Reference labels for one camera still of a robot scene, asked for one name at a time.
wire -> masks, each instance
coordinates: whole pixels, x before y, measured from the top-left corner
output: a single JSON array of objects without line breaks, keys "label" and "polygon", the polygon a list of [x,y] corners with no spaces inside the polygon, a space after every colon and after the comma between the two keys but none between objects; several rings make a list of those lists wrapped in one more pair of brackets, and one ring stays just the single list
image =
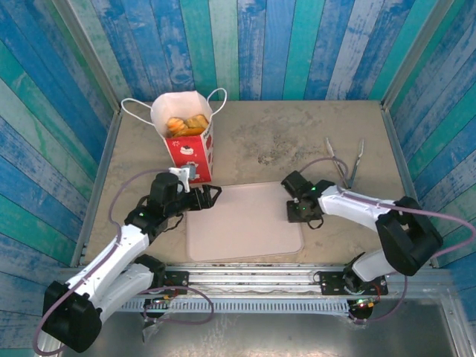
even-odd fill
[{"label": "wire", "polygon": [[354,322],[356,323],[359,323],[359,324],[364,324],[366,322],[378,322],[378,321],[383,321],[383,320],[386,320],[387,318],[389,318],[390,316],[394,315],[395,312],[400,308],[400,306],[403,304],[403,300],[405,299],[405,296],[407,295],[407,290],[408,290],[408,277],[406,275],[403,276],[405,278],[405,283],[403,285],[403,292],[402,292],[402,296],[400,297],[400,299],[396,302],[396,305],[393,307],[392,310],[390,310],[389,312],[387,312],[385,315],[382,315],[382,316],[379,316],[377,318],[371,318],[371,319],[368,319],[368,318],[365,318],[365,319],[361,319],[361,318],[356,318],[354,315],[352,315],[352,313],[349,311],[349,317],[352,318],[354,320]]},{"label": "wire", "polygon": [[196,294],[200,295],[210,305],[210,308],[211,308],[210,314],[208,314],[208,316],[205,319],[200,321],[183,321],[183,320],[174,320],[172,318],[150,318],[149,316],[147,316],[147,310],[155,305],[155,303],[151,303],[150,305],[147,305],[144,308],[144,312],[142,313],[145,321],[153,321],[154,323],[162,321],[162,322],[167,322],[168,324],[182,324],[182,325],[196,326],[196,325],[206,324],[207,322],[210,322],[213,319],[215,315],[215,306],[213,305],[213,301],[207,295],[205,295],[203,292],[200,292],[197,289],[190,288],[188,286],[162,286],[161,288],[144,290],[143,292],[140,292],[139,294],[140,295],[149,294],[151,292],[157,293],[157,292],[162,292],[164,290],[171,290],[171,289],[174,289],[176,291],[187,290],[189,292],[195,292]]}]

white cutting board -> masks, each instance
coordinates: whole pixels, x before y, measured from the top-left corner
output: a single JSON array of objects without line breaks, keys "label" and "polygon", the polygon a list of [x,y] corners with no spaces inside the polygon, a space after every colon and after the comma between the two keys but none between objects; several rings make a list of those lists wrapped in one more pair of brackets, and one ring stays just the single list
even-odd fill
[{"label": "white cutting board", "polygon": [[196,262],[297,253],[299,223],[289,223],[291,197],[279,182],[223,187],[208,210],[187,212],[187,253]]}]

table surface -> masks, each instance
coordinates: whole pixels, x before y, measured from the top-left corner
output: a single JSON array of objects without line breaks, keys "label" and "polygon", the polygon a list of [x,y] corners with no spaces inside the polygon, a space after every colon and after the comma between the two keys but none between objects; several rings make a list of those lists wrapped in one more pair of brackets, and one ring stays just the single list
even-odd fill
[{"label": "table surface", "polygon": [[[217,108],[220,102],[212,103]],[[129,103],[127,109],[149,119],[148,109]],[[382,199],[400,199],[402,182],[378,102],[371,101],[256,101],[229,102],[214,118],[213,184],[281,181],[315,158],[328,156],[324,138],[352,170],[358,143],[364,155],[353,190]],[[167,148],[152,126],[124,113],[89,240],[90,262],[114,238],[108,222],[113,196],[140,171],[173,166]],[[304,173],[317,182],[338,181],[332,162],[315,164]],[[118,199],[113,218],[123,222],[137,201],[149,193],[154,175],[134,181]],[[160,235],[146,250],[166,263],[191,263],[186,251],[186,228]],[[363,251],[380,247],[374,232],[336,216],[325,216],[322,228],[302,226],[304,248],[296,254],[227,260],[243,263],[347,263]]]}]

wooden plank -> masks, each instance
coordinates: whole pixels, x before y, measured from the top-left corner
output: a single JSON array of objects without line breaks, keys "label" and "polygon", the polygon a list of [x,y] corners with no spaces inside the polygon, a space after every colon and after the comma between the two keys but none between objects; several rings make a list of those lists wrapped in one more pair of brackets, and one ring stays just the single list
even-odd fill
[{"label": "wooden plank", "polygon": [[103,69],[111,81],[112,88],[119,100],[131,96],[131,91],[120,69],[111,45],[106,37],[96,12],[89,0],[69,0],[74,13],[88,36],[94,50],[103,64]]},{"label": "wooden plank", "polygon": [[467,60],[475,62],[476,55],[472,56],[476,50],[476,21],[463,34],[460,41],[454,47],[454,50],[449,54],[446,61],[441,66],[440,70],[434,74],[428,88],[421,95],[412,108],[410,113],[410,120],[407,120],[405,128],[400,126],[397,130],[400,144],[405,147],[410,137],[414,134],[417,125],[428,114],[430,108],[436,103],[445,88],[451,82],[456,73],[462,68]]},{"label": "wooden plank", "polygon": [[476,151],[461,161],[425,196],[419,195],[427,210],[440,210],[476,183]]},{"label": "wooden plank", "polygon": [[[476,219],[469,221],[472,225],[476,225]],[[464,240],[467,240],[471,236],[471,231],[461,226],[456,230],[452,231],[450,234],[444,237],[443,248],[449,248],[453,245],[456,245]],[[455,251],[450,251],[447,254],[438,257],[438,266],[446,266],[447,264],[454,262],[460,258],[463,258],[469,254],[472,254],[476,251],[476,243],[473,242],[465,247],[459,248]]]},{"label": "wooden plank", "polygon": [[51,46],[62,59],[68,72],[73,77],[74,82],[96,113],[97,118],[103,126],[108,129],[113,116],[113,110],[109,105],[105,105],[101,101],[96,89],[91,82],[89,82],[89,78],[76,60],[73,51],[69,48],[68,43],[51,16],[45,1],[28,0],[25,2],[25,9],[23,11],[29,12],[39,28],[42,29],[46,38],[51,43]]},{"label": "wooden plank", "polygon": [[[216,84],[225,88],[229,100],[239,99],[237,2],[210,0],[210,21],[216,66]],[[224,94],[218,93],[223,100]]]},{"label": "wooden plank", "polygon": [[468,321],[476,320],[476,286],[458,292]]},{"label": "wooden plank", "polygon": [[260,100],[266,0],[238,0],[239,98]]},{"label": "wooden plank", "polygon": [[[11,18],[13,18],[14,21],[11,19],[7,20],[7,17],[9,16],[5,15],[4,9],[10,13]],[[58,56],[45,34],[41,28],[39,28],[38,24],[34,21],[26,8],[17,4],[16,0],[2,1],[0,6],[0,20],[1,22],[7,21],[7,24],[2,24],[2,27],[5,28],[4,31],[6,32],[5,38],[9,39],[8,41],[4,41],[4,44],[6,44],[7,47],[10,45],[11,48],[9,49],[11,51],[14,46],[18,46],[20,48],[19,51],[23,51],[25,46],[31,46],[35,50],[37,56],[41,59],[42,63],[49,70],[49,75],[55,79],[56,86],[59,86],[65,95],[74,102],[85,115],[88,115],[91,118],[87,123],[89,129],[94,130],[97,133],[97,138],[99,140],[106,140],[106,128],[100,124],[96,113],[78,88],[76,82],[74,82],[74,78],[66,68],[63,59]],[[18,37],[18,31],[21,31],[22,33],[20,36],[25,37],[25,39],[23,39],[23,41],[26,40],[25,44],[12,41],[13,37]]]},{"label": "wooden plank", "polygon": [[3,212],[0,232],[62,263],[71,262],[76,247],[73,240],[3,196],[0,196],[0,208]]},{"label": "wooden plank", "polygon": [[402,89],[400,89],[400,92],[396,96],[390,108],[390,113],[393,116],[398,111],[408,91],[410,91],[410,88],[415,83],[415,80],[417,79],[419,73],[421,72],[421,70],[427,63],[428,59],[431,57],[431,55],[435,51],[435,48],[438,46],[438,44],[440,43],[440,40],[443,38],[446,31],[451,26],[451,23],[453,22],[454,17],[458,14],[458,12],[460,11],[464,3],[465,3],[465,0],[454,0],[453,4],[450,6],[448,11],[446,12],[445,17],[443,17],[443,20],[438,25],[438,28],[436,29],[430,41],[426,45],[425,50],[423,51],[422,55],[419,57],[418,62],[416,62],[416,65],[411,70],[411,73],[408,75],[408,78],[405,81],[405,84],[403,85]]},{"label": "wooden plank", "polygon": [[2,117],[0,117],[0,155],[77,217],[84,218],[88,201]]},{"label": "wooden plank", "polygon": [[0,80],[0,116],[89,199],[93,181],[3,80]]},{"label": "wooden plank", "polygon": [[0,234],[0,271],[49,286],[66,265],[29,246]]},{"label": "wooden plank", "polygon": [[295,0],[266,3],[265,50],[261,100],[282,100]]},{"label": "wooden plank", "polygon": [[0,66],[0,78],[71,154],[88,177],[94,180],[97,172],[96,161],[3,42],[0,42],[0,62],[3,64]]},{"label": "wooden plank", "polygon": [[283,99],[302,100],[325,0],[296,0]]},{"label": "wooden plank", "polygon": [[46,286],[0,272],[0,310],[41,315]]},{"label": "wooden plank", "polygon": [[194,73],[190,64],[179,0],[151,0],[150,4],[169,66],[172,86],[175,91],[192,91],[195,88]]},{"label": "wooden plank", "polygon": [[304,99],[324,100],[354,0],[326,0],[315,42]]},{"label": "wooden plank", "polygon": [[436,4],[437,0],[416,0],[405,23],[396,38],[392,51],[388,55],[385,64],[380,71],[372,91],[369,94],[370,100],[382,100],[390,86],[392,79],[400,68],[408,50],[419,34],[428,15]]},{"label": "wooden plank", "polygon": [[101,102],[103,102],[103,105],[110,109],[110,116],[113,116],[113,110],[110,107],[110,104],[106,98],[106,96],[103,93],[102,88],[99,86],[99,83],[96,80],[96,77],[94,73],[92,73],[91,68],[89,67],[89,64],[86,62],[86,59],[83,56],[83,53],[81,52],[80,48],[77,46],[76,41],[74,40],[73,36],[69,32],[68,27],[66,26],[65,22],[62,20],[62,17],[56,7],[53,4],[52,0],[43,0],[45,2],[45,6],[48,8],[49,13],[51,14],[51,17],[53,18],[54,22],[57,24],[57,27],[59,31],[61,31],[61,34],[68,44],[69,49],[72,51],[74,58],[76,58],[76,61],[80,64],[81,69],[84,71],[84,74],[88,77],[88,81],[91,83],[91,85],[94,87],[94,90],[96,91],[97,95],[99,96]]},{"label": "wooden plank", "polygon": [[[0,311],[0,346],[22,349],[31,347],[33,334],[40,319],[39,316]],[[5,354],[5,356],[13,357],[15,355]]]},{"label": "wooden plank", "polygon": [[8,350],[6,349],[0,350],[0,357],[34,357],[34,355],[35,355],[35,351],[22,348],[22,347],[20,348],[15,347]]},{"label": "wooden plank", "polygon": [[476,84],[430,134],[408,162],[408,170],[415,179],[454,136],[476,115]]},{"label": "wooden plank", "polygon": [[476,118],[473,118],[416,178],[415,190],[424,196],[475,150]]},{"label": "wooden plank", "polygon": [[[425,140],[431,136],[431,133],[445,120],[449,112],[475,83],[476,51],[473,52],[463,67],[451,79],[451,82],[446,86],[441,95],[435,100],[434,105],[413,130],[406,143],[401,142],[406,161],[410,161],[411,157]],[[452,137],[446,136],[445,142],[449,142],[451,139]]]},{"label": "wooden plank", "polygon": [[415,0],[386,0],[369,38],[348,100],[367,99]]},{"label": "wooden plank", "polygon": [[153,98],[150,100],[154,100],[173,88],[152,8],[148,1],[123,0],[122,3],[152,87]]},{"label": "wooden plank", "polygon": [[461,36],[471,24],[472,17],[476,13],[476,7],[474,7],[473,1],[474,0],[468,0],[461,7],[451,27],[446,31],[446,34],[418,74],[413,86],[409,88],[399,109],[394,113],[393,120],[395,121],[397,134],[400,130],[405,129],[407,122],[412,118],[412,109],[415,107],[418,99],[428,88],[428,84],[433,80],[435,73],[441,68],[449,54],[453,51],[454,46],[456,46]]},{"label": "wooden plank", "polygon": [[138,100],[154,100],[154,91],[149,84],[135,44],[121,0],[91,0],[96,10],[120,69],[131,88],[132,96]]},{"label": "wooden plank", "polygon": [[[35,50],[28,44],[26,38],[15,27],[10,16],[3,11],[0,5],[0,48],[1,51],[10,51],[22,65],[25,72],[41,89],[50,103],[55,107],[65,122],[73,129],[74,133],[88,149],[91,156],[99,163],[103,152],[105,136],[94,133],[91,130],[91,122],[94,118],[88,117],[81,112],[77,104],[72,101],[65,92],[57,85],[48,69],[42,64]],[[7,33],[5,25],[12,30]]]},{"label": "wooden plank", "polygon": [[326,100],[346,99],[383,2],[356,0],[335,61]]},{"label": "wooden plank", "polygon": [[470,254],[445,268],[451,271],[457,290],[470,289],[476,286],[476,254]]},{"label": "wooden plank", "polygon": [[208,0],[180,0],[195,89],[207,97],[216,89],[215,59]]},{"label": "wooden plank", "polygon": [[[451,214],[452,216],[460,217],[462,219],[471,220],[476,217],[476,184],[472,185],[468,190],[461,193],[456,199],[449,202],[441,213]],[[460,225],[459,223],[449,221],[447,219],[431,219],[434,226],[441,235],[446,235]]]},{"label": "wooden plank", "polygon": [[0,194],[77,241],[82,222],[53,196],[0,156]]}]

white handle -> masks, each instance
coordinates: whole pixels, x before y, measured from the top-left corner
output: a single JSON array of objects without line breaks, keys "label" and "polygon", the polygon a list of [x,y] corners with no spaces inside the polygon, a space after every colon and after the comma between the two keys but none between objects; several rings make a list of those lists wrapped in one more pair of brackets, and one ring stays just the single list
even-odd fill
[{"label": "white handle", "polygon": [[136,103],[139,103],[139,104],[142,104],[143,106],[146,106],[147,108],[151,109],[152,110],[152,107],[151,106],[148,106],[147,104],[145,103],[142,103],[141,101],[137,100],[137,99],[134,99],[134,98],[126,98],[126,99],[122,99],[122,101],[120,102],[120,106],[122,107],[122,109],[129,115],[132,115],[134,118],[137,118],[139,119],[140,121],[143,121],[145,124],[149,124],[149,125],[152,125],[154,126],[154,124],[150,123],[149,121],[147,120],[144,120],[142,119],[141,117],[138,117],[137,115],[131,113],[129,110],[126,109],[126,107],[124,106],[124,102],[128,101],[128,100],[131,100],[132,102],[136,102]]},{"label": "white handle", "polygon": [[222,106],[220,106],[215,112],[211,113],[210,118],[213,117],[213,116],[214,116],[216,113],[218,113],[220,110],[222,110],[223,107],[224,107],[225,104],[226,104],[226,98],[227,98],[227,96],[228,96],[228,93],[226,92],[226,89],[224,89],[224,88],[217,88],[217,89],[215,89],[214,91],[212,91],[212,92],[208,95],[208,97],[207,97],[207,103],[208,103],[208,105],[210,105],[209,102],[210,102],[211,96],[214,95],[215,93],[217,93],[218,91],[224,91],[224,93],[225,93],[225,98],[223,98]]}]

